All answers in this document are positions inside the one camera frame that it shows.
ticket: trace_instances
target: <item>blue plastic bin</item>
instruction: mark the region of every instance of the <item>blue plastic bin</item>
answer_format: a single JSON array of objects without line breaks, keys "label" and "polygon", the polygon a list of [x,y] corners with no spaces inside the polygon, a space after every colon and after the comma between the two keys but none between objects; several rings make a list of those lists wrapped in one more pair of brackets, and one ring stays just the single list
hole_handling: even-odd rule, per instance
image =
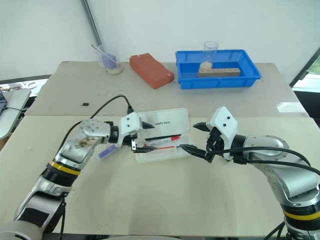
[{"label": "blue plastic bin", "polygon": [[214,69],[239,68],[239,76],[198,77],[202,51],[175,52],[181,89],[240,88],[251,87],[261,78],[261,73],[245,50],[218,50]]}]

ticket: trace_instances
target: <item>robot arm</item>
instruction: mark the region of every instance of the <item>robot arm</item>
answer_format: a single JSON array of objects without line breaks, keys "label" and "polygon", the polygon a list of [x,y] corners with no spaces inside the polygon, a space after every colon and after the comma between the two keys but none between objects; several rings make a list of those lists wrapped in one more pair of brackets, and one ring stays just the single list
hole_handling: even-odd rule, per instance
[{"label": "robot arm", "polygon": [[142,128],[153,128],[142,122],[136,112],[113,122],[95,119],[80,123],[78,134],[68,140],[38,177],[32,190],[15,212],[14,222],[0,229],[0,239],[40,240],[43,232],[52,232],[61,218],[64,198],[99,144],[129,145],[133,152],[149,152],[152,147],[137,147],[135,139]]},{"label": "robot arm", "polygon": [[[266,176],[283,209],[288,236],[299,240],[318,238],[320,191],[315,173],[298,167],[270,163],[272,161],[307,165],[300,157],[281,151],[289,149],[283,139],[276,136],[238,135],[238,123],[226,107],[219,108],[208,122],[197,123],[194,127],[209,132],[206,150],[193,145],[181,145],[185,151],[209,163],[213,161],[215,154],[238,164],[252,163]],[[248,150],[228,151],[237,148]]]}]

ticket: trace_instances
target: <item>beige table surface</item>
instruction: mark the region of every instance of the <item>beige table surface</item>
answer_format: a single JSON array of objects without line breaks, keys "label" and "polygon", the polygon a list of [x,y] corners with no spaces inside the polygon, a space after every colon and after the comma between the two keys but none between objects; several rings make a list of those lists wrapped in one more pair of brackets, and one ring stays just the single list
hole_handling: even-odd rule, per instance
[{"label": "beige table surface", "polygon": [[[0,152],[0,224],[14,212],[85,116],[26,116]],[[99,117],[118,121],[119,117]],[[237,117],[239,134],[274,135],[320,168],[320,130],[308,117]],[[190,124],[205,121],[193,117]],[[207,133],[191,128],[204,148]],[[128,147],[97,160],[99,146],[67,197],[66,233],[265,236],[283,220],[267,180],[252,165],[196,157],[138,163]]]},{"label": "beige table surface", "polygon": [[[26,114],[91,116],[110,98],[125,94],[137,112],[187,108],[191,117],[205,117],[226,106],[235,117],[308,116],[278,111],[277,104],[299,100],[272,63],[256,63],[263,77],[252,87],[189,90],[180,89],[173,62],[164,65],[174,72],[174,82],[158,89],[151,88],[128,63],[123,65],[121,74],[109,75],[97,62],[62,62]],[[124,101],[118,99],[101,115],[124,116],[124,106]]]}]

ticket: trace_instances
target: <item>yellow ring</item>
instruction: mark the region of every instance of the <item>yellow ring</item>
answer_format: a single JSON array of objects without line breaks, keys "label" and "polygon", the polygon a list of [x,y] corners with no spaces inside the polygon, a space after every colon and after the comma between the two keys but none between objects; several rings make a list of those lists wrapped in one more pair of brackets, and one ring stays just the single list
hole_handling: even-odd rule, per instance
[{"label": "yellow ring", "polygon": [[78,176],[80,174],[80,171],[76,171],[76,170],[72,170],[68,167],[65,166],[61,166],[60,164],[54,162],[54,161],[50,161],[49,164],[54,167],[55,169],[58,169],[62,172],[68,173],[68,174],[72,174],[72,175],[76,175]]},{"label": "yellow ring", "polygon": [[283,211],[283,213],[288,216],[289,218],[295,219],[295,220],[301,220],[301,221],[309,221],[309,220],[315,220],[317,218],[320,218],[320,211],[310,214],[310,215],[294,215],[291,213],[288,213],[286,211]]}]

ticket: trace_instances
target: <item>table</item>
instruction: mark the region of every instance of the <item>table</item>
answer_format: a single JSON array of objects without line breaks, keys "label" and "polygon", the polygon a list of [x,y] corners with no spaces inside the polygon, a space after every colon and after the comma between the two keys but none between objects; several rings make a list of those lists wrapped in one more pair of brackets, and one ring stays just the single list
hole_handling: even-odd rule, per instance
[{"label": "table", "polygon": [[24,108],[30,93],[29,89],[3,92],[3,96],[7,100],[8,109],[4,110],[0,115],[0,139],[4,139],[11,132],[21,113],[16,109]]},{"label": "table", "polygon": [[[0,152],[0,224],[13,219],[66,131],[86,118],[23,118]],[[98,119],[117,122],[119,117]],[[192,117],[190,125],[206,119]],[[320,168],[320,130],[313,119],[236,119],[239,134],[281,137],[313,167]],[[198,147],[205,147],[206,132],[191,128],[190,134]],[[266,178],[251,165],[226,162],[219,156],[212,164],[193,156],[138,163],[128,147],[101,161],[96,154],[103,146],[98,148],[66,199],[65,233],[265,236],[283,220]]]},{"label": "table", "polygon": [[[262,74],[252,87],[180,89],[176,64],[164,63],[174,72],[173,82],[151,88],[129,66],[118,75],[109,75],[97,62],[62,62],[43,86],[27,115],[91,116],[110,98],[125,94],[136,112],[187,108],[191,117],[205,117],[226,106],[235,117],[305,116],[305,111],[279,112],[283,102],[299,102],[273,63],[256,63]],[[117,100],[100,114],[124,116],[125,103]]]}]

